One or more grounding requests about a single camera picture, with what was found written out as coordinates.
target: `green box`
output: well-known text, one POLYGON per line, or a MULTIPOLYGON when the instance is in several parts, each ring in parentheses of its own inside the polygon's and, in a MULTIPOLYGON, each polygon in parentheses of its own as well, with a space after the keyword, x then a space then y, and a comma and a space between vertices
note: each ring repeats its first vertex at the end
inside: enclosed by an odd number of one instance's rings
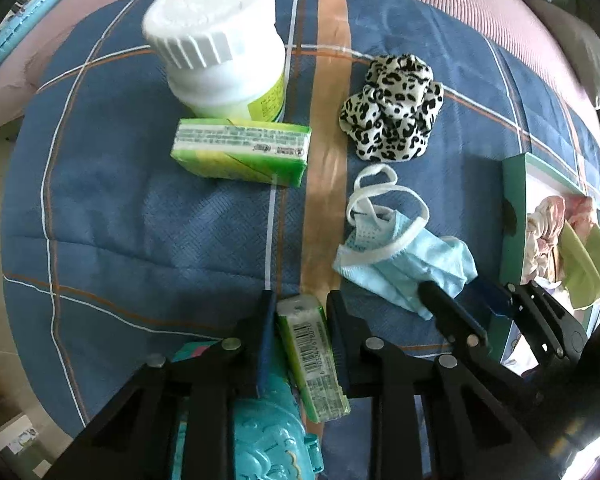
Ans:
POLYGON ((299 187, 311 128, 229 119, 182 119, 171 156, 193 174, 299 187))
MULTIPOLYGON (((527 203, 532 192, 527 187, 527 177, 544 181, 554 194, 579 194, 581 190, 563 174, 531 153, 506 158, 502 161, 502 181, 504 184, 502 259, 500 261, 500 282, 519 284, 522 280, 522 267, 526 241, 527 203)), ((587 309, 583 326, 589 324, 591 309, 587 309)), ((491 346, 490 357, 501 360, 511 333, 512 320, 504 316, 491 316, 488 337, 491 346)))

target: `surgical face mask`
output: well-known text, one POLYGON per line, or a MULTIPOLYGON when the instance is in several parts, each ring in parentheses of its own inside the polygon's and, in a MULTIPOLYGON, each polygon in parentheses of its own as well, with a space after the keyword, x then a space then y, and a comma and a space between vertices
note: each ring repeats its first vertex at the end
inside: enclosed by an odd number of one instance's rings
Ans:
POLYGON ((347 204, 347 221, 355 229, 338 248, 333 269, 423 319, 432 315, 418 297, 419 283, 436 282, 454 298, 477 276, 466 244, 427 231, 429 208, 412 189, 398 186, 398 176, 386 164, 367 166, 356 177, 347 204), (378 173, 384 173, 388 182, 360 185, 363 178, 378 173), (371 203, 370 197, 390 191, 413 196, 420 203, 420 215, 412 220, 399 211, 371 203))

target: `bottle label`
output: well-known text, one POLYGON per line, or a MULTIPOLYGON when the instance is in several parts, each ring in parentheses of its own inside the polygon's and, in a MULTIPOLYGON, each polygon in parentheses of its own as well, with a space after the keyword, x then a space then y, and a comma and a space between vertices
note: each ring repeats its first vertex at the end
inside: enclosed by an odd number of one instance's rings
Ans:
POLYGON ((285 102, 285 74, 264 95, 251 101, 247 108, 252 121, 274 122, 280 119, 285 102))

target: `blue bedsheet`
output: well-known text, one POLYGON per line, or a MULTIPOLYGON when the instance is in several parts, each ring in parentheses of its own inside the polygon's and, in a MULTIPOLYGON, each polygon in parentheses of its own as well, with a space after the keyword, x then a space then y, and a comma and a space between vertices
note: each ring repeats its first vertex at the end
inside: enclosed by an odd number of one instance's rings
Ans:
MULTIPOLYGON (((152 1, 121 0, 75 27, 26 111, 6 182, 11 329, 36 395, 70 435, 146 355, 224 336, 266 286, 319 296, 340 286, 378 335, 415 355, 444 348, 433 321, 330 271, 365 165, 337 110, 371 56, 413 52, 444 83, 426 154, 394 167, 429 205, 430 231, 465 240, 487 276, 500 263, 504 158, 532 152, 600 206, 600 147, 577 115, 511 54, 417 0, 276 0, 290 54, 285 121, 314 129, 304 183, 193 176, 170 158, 189 114, 141 35, 152 1)), ((404 194, 380 202, 414 213, 404 194)), ((327 424, 329 478, 366 475, 366 404, 354 406, 327 424)))

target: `ear loop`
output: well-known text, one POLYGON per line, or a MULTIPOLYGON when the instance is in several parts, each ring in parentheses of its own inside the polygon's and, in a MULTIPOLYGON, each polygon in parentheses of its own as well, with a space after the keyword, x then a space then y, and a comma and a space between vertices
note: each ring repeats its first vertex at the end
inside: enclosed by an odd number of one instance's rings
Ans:
POLYGON ((340 255, 340 264, 343 267, 348 266, 360 266, 360 265, 373 265, 383 260, 387 260, 404 250, 413 239, 424 229, 429 222, 429 207, 423 199, 413 190, 406 186, 398 186, 398 176, 394 169, 387 164, 372 164, 367 166, 364 170, 360 171, 354 182, 354 191, 349 197, 349 203, 347 203, 347 221, 352 226, 356 225, 356 221, 352 216, 352 212, 359 214, 367 214, 379 225, 378 214, 388 214, 392 212, 391 208, 379 205, 373 205, 369 197, 379 196, 390 191, 403 191, 413 196, 421 206, 420 216, 413 219, 409 227, 403 232, 398 238, 391 241, 384 247, 377 249, 371 249, 359 253, 357 251, 346 251, 340 255), (383 184, 373 184, 371 186, 360 186, 360 181, 366 177, 375 175, 378 173, 384 173, 389 177, 389 182, 383 184))

